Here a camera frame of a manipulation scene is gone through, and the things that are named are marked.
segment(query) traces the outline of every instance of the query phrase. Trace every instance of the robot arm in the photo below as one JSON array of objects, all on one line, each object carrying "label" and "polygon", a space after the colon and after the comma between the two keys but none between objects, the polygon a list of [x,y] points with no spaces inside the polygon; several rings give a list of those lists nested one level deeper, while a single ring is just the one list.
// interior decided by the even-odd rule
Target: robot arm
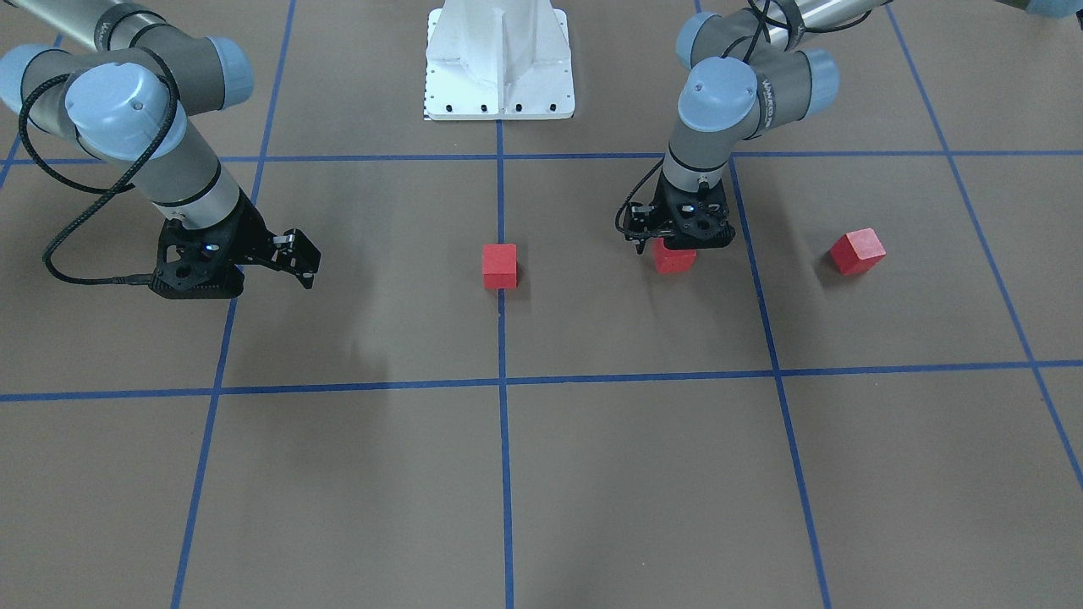
[{"label": "robot arm", "polygon": [[[628,196],[615,224],[643,252],[647,239],[669,249],[726,247],[736,234],[721,179],[742,140],[826,109],[839,87],[839,72],[823,50],[794,51],[818,34],[858,25],[892,0],[748,0],[728,16],[699,13],[677,39],[677,56],[691,72],[678,101],[649,205]],[[1071,15],[1083,0],[999,0],[1029,13]]]},{"label": "robot arm", "polygon": [[[312,287],[319,251],[298,230],[283,236],[268,231],[188,120],[251,94],[251,66],[234,42],[192,38],[152,11],[118,0],[5,2],[96,50],[76,56],[43,46],[18,47],[0,59],[0,96],[21,115],[31,156],[27,121],[128,173],[136,169],[131,183],[166,217],[157,267],[139,285],[166,298],[233,298],[244,287],[236,264],[258,263]],[[95,206],[113,194],[103,194]],[[74,280],[55,271],[49,258],[63,236],[45,254],[47,267],[58,278],[132,283]]]}]

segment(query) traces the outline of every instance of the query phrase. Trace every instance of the grid line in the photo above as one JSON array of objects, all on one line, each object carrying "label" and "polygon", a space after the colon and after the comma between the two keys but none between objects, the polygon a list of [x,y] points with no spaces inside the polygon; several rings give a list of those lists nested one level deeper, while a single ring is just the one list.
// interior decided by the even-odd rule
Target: grid line
[{"label": "grid line", "polygon": [[1030,341],[1027,339],[1027,333],[1023,331],[1022,322],[1019,320],[1015,304],[1012,301],[1012,296],[1008,294],[1007,284],[1001,275],[1000,267],[996,264],[993,250],[989,245],[989,241],[986,238],[986,233],[981,228],[981,221],[978,219],[978,212],[974,207],[974,202],[970,199],[970,194],[963,180],[963,174],[958,170],[958,164],[955,163],[955,156],[952,153],[951,147],[948,145],[948,139],[944,137],[940,120],[937,118],[936,111],[932,108],[932,101],[929,98],[928,91],[925,89],[925,85],[922,82],[922,77],[917,73],[917,64],[914,62],[910,48],[906,46],[906,39],[902,34],[902,28],[899,26],[899,21],[895,16],[895,11],[891,10],[891,7],[885,7],[885,9],[887,9],[888,18],[891,20],[891,27],[895,29],[896,37],[899,39],[899,44],[902,47],[902,53],[906,59],[906,64],[910,66],[910,72],[914,77],[914,82],[917,85],[917,89],[922,94],[922,100],[925,102],[925,107],[929,113],[929,119],[932,121],[932,127],[936,129],[937,137],[940,139],[940,145],[944,150],[945,158],[948,159],[948,164],[951,166],[952,174],[955,177],[955,184],[958,186],[960,194],[963,196],[963,204],[966,206],[966,211],[970,216],[974,230],[977,233],[978,241],[981,243],[981,248],[984,251],[986,260],[989,262],[989,268],[996,280],[996,286],[1000,288],[1001,296],[1004,298],[1004,304],[1007,307],[1016,334],[1019,336],[1019,342],[1022,345],[1023,352],[1027,354],[1027,361],[1034,374],[1034,380],[1038,383],[1039,390],[1042,393],[1042,399],[1045,401],[1049,418],[1053,419],[1053,426],[1056,428],[1057,436],[1060,438],[1060,443],[1064,446],[1066,456],[1068,457],[1068,463],[1075,474],[1075,482],[1079,484],[1080,490],[1083,490],[1083,469],[1080,468],[1075,451],[1072,449],[1072,443],[1068,438],[1068,432],[1065,430],[1064,423],[1060,420],[1060,414],[1057,412],[1057,406],[1053,402],[1053,397],[1049,394],[1048,387],[1045,385],[1045,378],[1042,376],[1042,370],[1036,364],[1034,353],[1030,347]]},{"label": "grid line", "polygon": [[[504,121],[496,121],[496,235],[504,243]],[[511,438],[508,430],[508,318],[507,294],[497,290],[497,386],[500,392],[500,488],[504,495],[504,606],[516,606],[514,549],[511,513]]]},{"label": "grid line", "polygon": [[779,353],[774,346],[774,334],[771,332],[771,316],[767,310],[767,298],[764,295],[764,283],[760,280],[759,267],[756,264],[756,250],[753,247],[752,230],[748,226],[748,217],[745,213],[744,198],[741,196],[741,183],[738,179],[736,159],[730,159],[730,178],[733,180],[733,198],[736,202],[738,213],[741,218],[741,230],[744,233],[745,248],[748,251],[748,265],[752,269],[753,284],[756,287],[756,299],[759,302],[760,321],[764,324],[764,338],[767,341],[767,350],[771,355],[771,376],[774,378],[774,388],[779,396],[779,407],[782,411],[782,423],[786,428],[786,440],[790,444],[790,458],[794,466],[794,478],[797,483],[797,494],[801,502],[801,511],[805,515],[805,528],[809,536],[809,548],[812,553],[812,563],[815,567],[817,582],[820,584],[820,599],[824,609],[832,609],[831,589],[827,586],[827,574],[823,567],[823,557],[820,554],[820,540],[815,532],[815,520],[812,517],[812,504],[809,501],[808,489],[805,484],[805,469],[801,466],[800,451],[797,446],[797,435],[794,430],[794,423],[790,416],[790,400],[786,398],[786,388],[783,383],[781,367],[779,366]]},{"label": "grid line", "polygon": [[[289,8],[286,12],[286,26],[282,36],[282,47],[278,51],[278,66],[275,72],[274,85],[271,89],[271,103],[268,107],[268,118],[263,126],[263,141],[260,145],[261,160],[257,165],[256,178],[252,182],[251,202],[255,206],[259,199],[260,185],[263,180],[263,157],[266,156],[268,146],[271,141],[271,131],[274,128],[274,114],[277,105],[278,89],[282,86],[282,76],[286,66],[286,54],[289,50],[289,38],[292,33],[293,15],[297,9],[297,0],[289,0]],[[211,438],[214,432],[214,420],[218,415],[219,399],[222,396],[222,380],[225,377],[225,363],[230,355],[230,341],[233,336],[233,324],[237,313],[237,299],[230,301],[230,310],[225,316],[225,326],[222,329],[222,347],[219,354],[218,368],[214,372],[214,387],[211,392],[210,404],[207,407],[207,423],[204,428],[203,443],[199,449],[199,462],[196,466],[195,481],[192,488],[192,500],[188,505],[188,518],[184,528],[184,541],[181,545],[181,556],[178,560],[177,580],[173,583],[173,596],[170,609],[180,609],[181,596],[184,593],[184,579],[187,573],[188,556],[192,549],[192,540],[195,535],[196,517],[199,513],[199,500],[203,495],[204,475],[207,470],[207,462],[210,458]]]},{"label": "grid line", "polygon": [[[1083,368],[1083,360],[1036,361],[1040,368],[1062,370]],[[981,372],[1030,370],[1030,362],[969,362],[949,364],[903,364],[893,366],[846,366],[823,368],[780,368],[783,377],[831,377],[875,374],[935,374],[949,372]],[[674,383],[680,380],[731,380],[740,378],[770,378],[773,370],[719,371],[719,372],[676,372],[640,374],[584,374],[566,376],[509,376],[505,380],[509,387],[536,385],[599,385],[618,383]],[[435,380],[387,380],[367,383],[329,383],[319,385],[258,385],[222,387],[222,396],[266,396],[279,393],[335,393],[349,391],[408,391],[413,389],[455,389],[462,387],[499,387],[500,378],[461,378]],[[118,389],[102,391],[51,391],[29,393],[0,393],[0,403],[55,402],[89,400],[131,400],[141,398],[209,398],[213,387],[192,387],[172,389]]]},{"label": "grid line", "polygon": [[[5,172],[9,167],[34,165],[29,158],[14,158],[14,152],[9,159],[0,161]],[[600,152],[600,153],[506,153],[505,160],[617,160],[629,158],[662,158],[662,152]],[[1067,157],[1083,156],[1083,150],[1064,151],[734,151],[734,158],[833,158],[833,157]],[[443,161],[443,160],[479,160],[493,161],[496,154],[355,154],[355,155],[236,155],[222,156],[223,163],[383,163],[383,161]],[[47,158],[49,165],[105,165],[96,158]]]}]

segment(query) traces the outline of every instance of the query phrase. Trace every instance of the floor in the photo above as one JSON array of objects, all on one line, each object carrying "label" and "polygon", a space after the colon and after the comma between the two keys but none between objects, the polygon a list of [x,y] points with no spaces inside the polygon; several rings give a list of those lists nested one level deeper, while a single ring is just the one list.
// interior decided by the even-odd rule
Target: floor
[{"label": "floor", "polygon": [[[681,24],[744,2],[556,2],[577,109],[529,124],[421,120],[438,5],[162,8],[253,59],[196,124],[322,248],[311,291],[52,280],[90,200],[0,121],[0,606],[1080,606],[1074,20],[900,0],[810,41],[835,106],[743,143],[738,239],[658,275],[612,217],[665,151]],[[0,14],[4,50],[55,39]],[[146,272],[159,223],[125,195],[57,264]],[[864,226],[888,256],[843,277]],[[498,241],[518,289],[481,285]]]}]

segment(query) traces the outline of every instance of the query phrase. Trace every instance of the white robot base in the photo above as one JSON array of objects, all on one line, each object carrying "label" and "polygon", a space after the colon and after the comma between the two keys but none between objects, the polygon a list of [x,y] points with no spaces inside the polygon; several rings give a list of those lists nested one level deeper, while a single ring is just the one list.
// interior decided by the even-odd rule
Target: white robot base
[{"label": "white robot base", "polygon": [[425,118],[545,120],[575,112],[567,15],[549,0],[447,0],[429,14]]}]

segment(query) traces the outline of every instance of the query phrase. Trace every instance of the wooden block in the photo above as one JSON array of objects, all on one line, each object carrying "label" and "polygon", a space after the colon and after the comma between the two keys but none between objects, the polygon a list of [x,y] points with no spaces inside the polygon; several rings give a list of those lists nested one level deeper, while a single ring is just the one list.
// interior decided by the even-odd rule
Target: wooden block
[{"label": "wooden block", "polygon": [[660,273],[683,273],[695,262],[694,249],[669,249],[664,239],[654,239],[654,268]]},{"label": "wooden block", "polygon": [[481,252],[485,289],[512,289],[519,284],[519,251],[514,244],[487,244]]},{"label": "wooden block", "polygon": [[843,235],[831,247],[831,258],[844,275],[863,273],[887,256],[872,229],[861,229]]}]

